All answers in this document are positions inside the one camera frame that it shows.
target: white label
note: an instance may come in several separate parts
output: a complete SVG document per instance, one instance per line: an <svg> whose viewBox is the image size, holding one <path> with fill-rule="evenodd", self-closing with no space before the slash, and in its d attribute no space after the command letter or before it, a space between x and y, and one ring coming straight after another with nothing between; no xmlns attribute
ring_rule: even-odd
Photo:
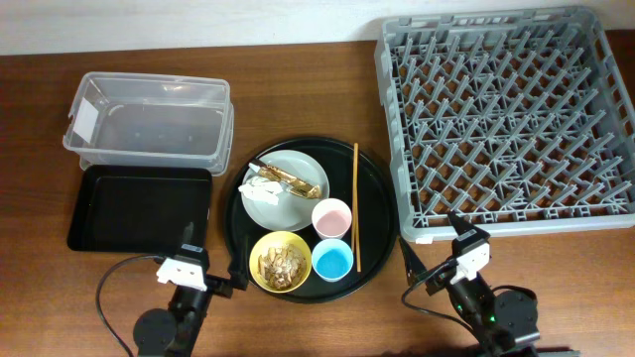
<svg viewBox="0 0 635 357"><path fill-rule="evenodd" d="M90 144L92 131L95 129L98 115L99 111L85 98L81 98L81 104L79 104L79 110L77 111L77 117L75 118L75 125L72 127L72 131L88 144Z"/></svg>
<svg viewBox="0 0 635 357"><path fill-rule="evenodd" d="M184 245L181 246L181 248L187 249L187 250L191 250L191 251L197 252L197 253L202 252L202 248L196 247L196 246L193 246L193 245L190 245L190 244L184 244Z"/></svg>
<svg viewBox="0 0 635 357"><path fill-rule="evenodd" d="M476 234L476 230L475 229L470 229L467 232L461 234L460 236L456 237L456 240L461 241L465 238L471 237L472 235Z"/></svg>

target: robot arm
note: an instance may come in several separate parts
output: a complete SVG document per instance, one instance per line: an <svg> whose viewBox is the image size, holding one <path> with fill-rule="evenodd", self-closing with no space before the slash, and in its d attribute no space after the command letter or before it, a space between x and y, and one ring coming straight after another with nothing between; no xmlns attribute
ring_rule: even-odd
<svg viewBox="0 0 635 357"><path fill-rule="evenodd" d="M243 257L229 265L230 279L208 275L207 251L183 244L157 272L160 283L177 285L168 309L146 311L135 323L133 337L139 357L190 356L214 295L231 298L233 290L247 289Z"/></svg>
<svg viewBox="0 0 635 357"><path fill-rule="evenodd" d="M400 238L410 291L421 284L429 296L447 290L485 356L538 356L532 345L540 338L536 295L511 286L492 290L478 273L489 261L489 234L453 212L448 218L458 235L452 255L429 271ZM506 292L495 295L497 290Z"/></svg>

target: black tray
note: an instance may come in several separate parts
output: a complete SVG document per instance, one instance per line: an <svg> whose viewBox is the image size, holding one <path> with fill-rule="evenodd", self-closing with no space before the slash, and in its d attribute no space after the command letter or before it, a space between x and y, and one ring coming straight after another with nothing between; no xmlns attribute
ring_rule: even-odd
<svg viewBox="0 0 635 357"><path fill-rule="evenodd" d="M339 198L352 206L352 146L327 138L301 138L275 145L256 157L260 158L267 153L278 150L296 150L316 159L328 176L330 197ZM392 184L384 179L383 173L368 157L361 152L359 154L357 191L360 207L359 239L361 242L362 272L357 273L356 266L353 266L351 272L339 282L327 283L316 272L312 271L305 283L290 293L272 294L261 289L263 292L275 298L293 302L331 301L345 297L363 287L384 266L395 245L398 232L397 208L391 188ZM246 245L248 252L245 255L248 257L248 253L251 252L256 242L269 233L269 230L256 224L243 207L238 187L241 185L246 172L245 165L231 187L225 210L225 244L232 256ZM296 233L307 241L311 249L320 241L311 225ZM246 244L239 242L239 239L246 239ZM350 230L343 240L350 245ZM250 276L249 279L257 286L253 277Z"/></svg>
<svg viewBox="0 0 635 357"><path fill-rule="evenodd" d="M83 174L67 244L172 255L192 224L190 243L204 246L210 200L204 169L92 166Z"/></svg>

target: chopsticks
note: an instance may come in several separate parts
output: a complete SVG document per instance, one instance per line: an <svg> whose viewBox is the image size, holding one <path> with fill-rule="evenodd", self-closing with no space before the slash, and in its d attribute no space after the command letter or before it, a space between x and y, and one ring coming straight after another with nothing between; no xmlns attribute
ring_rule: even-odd
<svg viewBox="0 0 635 357"><path fill-rule="evenodd" d="M357 256L357 273L361 273L361 257L359 254L359 218L357 208L357 157L359 156L359 145L353 145L353 227L350 235L350 247L353 254Z"/></svg>

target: plastic storage bin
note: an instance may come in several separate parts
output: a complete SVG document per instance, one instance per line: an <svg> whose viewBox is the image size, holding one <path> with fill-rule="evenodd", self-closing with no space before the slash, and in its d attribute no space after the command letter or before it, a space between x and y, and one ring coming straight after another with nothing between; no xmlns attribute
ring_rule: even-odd
<svg viewBox="0 0 635 357"><path fill-rule="evenodd" d="M221 79L91 72L70 108L65 148L92 164L227 169L233 138Z"/></svg>

